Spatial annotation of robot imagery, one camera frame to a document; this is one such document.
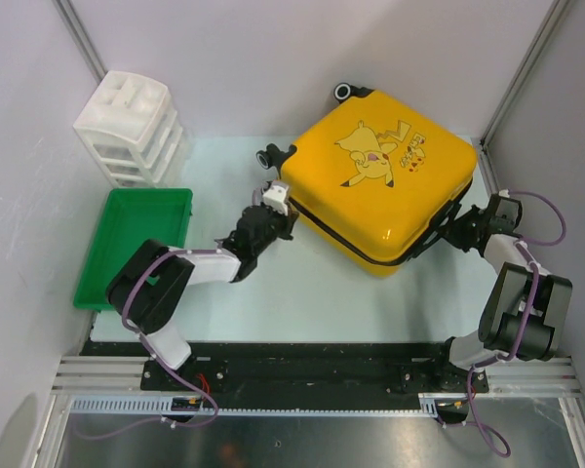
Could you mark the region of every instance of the green tray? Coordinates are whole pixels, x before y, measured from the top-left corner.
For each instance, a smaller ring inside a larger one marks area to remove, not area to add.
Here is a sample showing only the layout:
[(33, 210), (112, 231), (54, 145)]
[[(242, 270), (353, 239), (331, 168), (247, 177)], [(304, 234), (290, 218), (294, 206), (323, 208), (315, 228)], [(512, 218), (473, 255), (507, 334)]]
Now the green tray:
[(74, 296), (78, 309), (109, 310), (105, 290), (147, 239), (184, 247), (193, 192), (187, 188), (117, 188), (108, 194)]

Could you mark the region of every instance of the metal pole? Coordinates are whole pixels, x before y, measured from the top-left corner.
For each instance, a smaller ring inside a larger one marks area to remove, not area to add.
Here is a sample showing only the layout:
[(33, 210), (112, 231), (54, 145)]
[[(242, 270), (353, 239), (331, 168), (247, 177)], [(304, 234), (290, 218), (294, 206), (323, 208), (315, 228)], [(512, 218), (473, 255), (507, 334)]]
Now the metal pole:
[(525, 58), (523, 58), (509, 88), (494, 111), (494, 114), (481, 137), (481, 144), (484, 148), (487, 148), (493, 140), (494, 135), (498, 130), (498, 126), (505, 119), (509, 110), (515, 103), (519, 92), (525, 85), (528, 77), (531, 75), (542, 53), (550, 43), (554, 33), (559, 29), (559, 25), (563, 22), (569, 11), (569, 7), (573, 3), (574, 0), (555, 0), (550, 7), (546, 18), (539, 27), (539, 30), (535, 34), (535, 37), (526, 52)]
[(99, 57), (98, 51), (91, 42), (91, 38), (83, 26), (78, 14), (74, 10), (71, 0), (52, 0), (57, 7), (58, 14), (62, 18), (65, 26), (71, 34), (71, 38), (76, 43), (76, 47), (82, 54), (83, 59), (89, 66), (97, 82), (100, 83), (106, 75), (106, 67)]

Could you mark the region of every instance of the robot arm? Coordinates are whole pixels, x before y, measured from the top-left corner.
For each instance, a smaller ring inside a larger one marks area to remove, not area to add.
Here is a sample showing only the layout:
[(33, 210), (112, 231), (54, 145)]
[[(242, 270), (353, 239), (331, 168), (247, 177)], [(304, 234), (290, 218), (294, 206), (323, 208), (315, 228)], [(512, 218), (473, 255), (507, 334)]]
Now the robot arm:
[[(514, 234), (522, 211), (520, 201), (509, 198), (506, 191), (500, 192), (490, 197), (487, 208), (473, 206), (442, 233), (458, 249), (476, 249), (498, 275), (478, 330), (450, 344), (449, 361), (458, 368), (468, 370), (498, 351), (511, 353), (517, 340), (516, 357), (523, 361), (547, 361), (557, 351), (572, 284), (543, 269), (528, 252), (527, 244)], [(521, 336), (534, 268), (537, 285)]]
[[(217, 249), (185, 251), (155, 240), (145, 241), (112, 280), (106, 289), (108, 302), (170, 368), (179, 368), (191, 355), (190, 345), (172, 322), (186, 287), (215, 281), (242, 281), (255, 270), (257, 258), (269, 245), (278, 238), (291, 240), (298, 213), (291, 209), (288, 195), (287, 185), (271, 182), (255, 200), (259, 204), (243, 210), (236, 229), (218, 241)], [(124, 313), (139, 279), (163, 255), (169, 257), (148, 275)]]

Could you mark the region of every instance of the white plastic drawer unit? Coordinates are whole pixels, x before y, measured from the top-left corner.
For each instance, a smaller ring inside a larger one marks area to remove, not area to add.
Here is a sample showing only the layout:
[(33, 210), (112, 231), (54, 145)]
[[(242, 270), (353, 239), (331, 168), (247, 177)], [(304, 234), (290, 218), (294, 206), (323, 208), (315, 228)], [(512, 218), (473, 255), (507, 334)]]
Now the white plastic drawer unit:
[(109, 71), (74, 129), (115, 186), (170, 186), (188, 151), (167, 86)]

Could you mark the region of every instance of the suitcase zipper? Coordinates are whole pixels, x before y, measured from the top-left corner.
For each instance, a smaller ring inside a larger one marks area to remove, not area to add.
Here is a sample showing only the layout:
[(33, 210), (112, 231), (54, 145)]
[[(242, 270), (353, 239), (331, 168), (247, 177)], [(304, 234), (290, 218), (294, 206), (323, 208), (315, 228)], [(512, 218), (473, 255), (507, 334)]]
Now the suitcase zipper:
[(314, 224), (316, 224), (318, 227), (320, 227), (326, 234), (331, 236), (340, 245), (342, 245), (343, 247), (346, 247), (349, 251), (351, 251), (353, 254), (357, 255), (359, 258), (361, 258), (361, 259), (363, 259), (363, 260), (365, 260), (368, 263), (373, 264), (373, 265), (398, 266), (401, 263), (406, 262), (410, 258), (416, 258), (420, 254), (425, 252), (427, 249), (429, 249), (431, 246), (433, 246), (440, 239), (442, 239), (442, 234), (439, 232), (440, 226), (444, 223), (445, 219), (448, 219), (448, 222), (451, 222), (455, 219), (455, 217), (457, 216), (457, 213), (459, 212), (459, 209), (461, 208), (461, 205), (459, 204), (459, 202), (461, 201), (463, 196), (466, 194), (466, 192), (468, 191), (468, 189), (470, 188), (471, 185), (472, 185), (472, 180), (464, 187), (464, 189), (459, 193), (459, 195), (457, 195), (453, 200), (447, 201), (438, 210), (438, 212), (436, 214), (434, 214), (434, 216), (429, 220), (429, 226), (427, 227), (427, 229), (425, 229), (425, 231), (420, 235), (420, 237), (416, 241), (414, 241), (414, 243), (411, 244), (411, 246), (409, 246), (408, 249), (405, 252), (403, 252), (403, 254), (401, 254), (399, 257), (395, 258), (394, 260), (389, 260), (389, 261), (376, 260), (376, 259), (366, 255), (364, 252), (362, 252), (360, 249), (355, 247), (353, 244), (351, 244), (349, 241), (347, 241), (344, 237), (342, 237), (340, 234), (335, 232), (333, 229), (331, 229), (329, 226), (327, 226), (324, 222), (322, 222), (320, 219), (318, 219), (314, 214), (310, 213), (309, 210), (307, 210), (305, 207), (303, 207), (294, 198), (290, 198), (289, 201), (302, 215), (304, 215), (308, 219), (310, 219)]

